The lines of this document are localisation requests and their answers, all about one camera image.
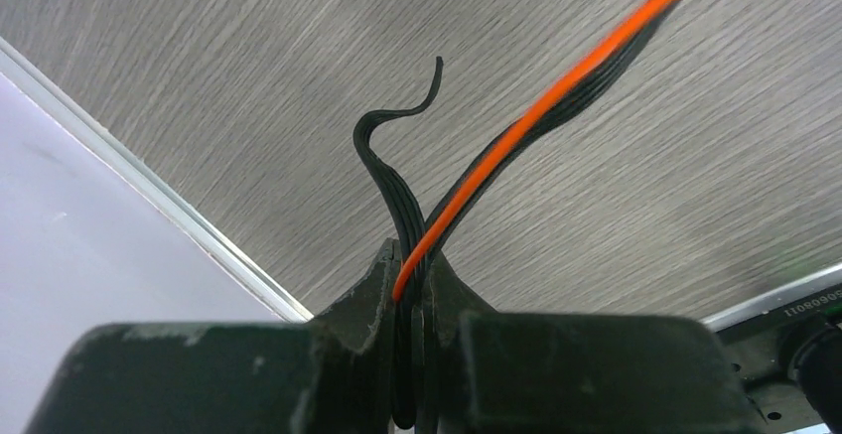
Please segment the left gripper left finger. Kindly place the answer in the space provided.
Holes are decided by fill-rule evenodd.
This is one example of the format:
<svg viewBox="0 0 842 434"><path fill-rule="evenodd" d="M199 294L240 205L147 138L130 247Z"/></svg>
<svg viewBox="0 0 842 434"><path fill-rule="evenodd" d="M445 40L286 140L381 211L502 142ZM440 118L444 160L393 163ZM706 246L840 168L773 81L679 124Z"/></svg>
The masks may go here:
<svg viewBox="0 0 842 434"><path fill-rule="evenodd" d="M389 433L398 243L305 323L112 324L68 351L30 433Z"/></svg>

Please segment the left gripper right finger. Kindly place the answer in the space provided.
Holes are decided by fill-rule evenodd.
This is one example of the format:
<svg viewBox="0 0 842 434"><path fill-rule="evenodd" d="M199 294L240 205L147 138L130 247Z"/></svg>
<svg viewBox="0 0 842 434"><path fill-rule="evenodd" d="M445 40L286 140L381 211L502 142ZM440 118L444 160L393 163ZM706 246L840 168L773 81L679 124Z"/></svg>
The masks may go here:
<svg viewBox="0 0 842 434"><path fill-rule="evenodd" d="M718 338L674 316L505 313L431 265L424 433L760 433Z"/></svg>

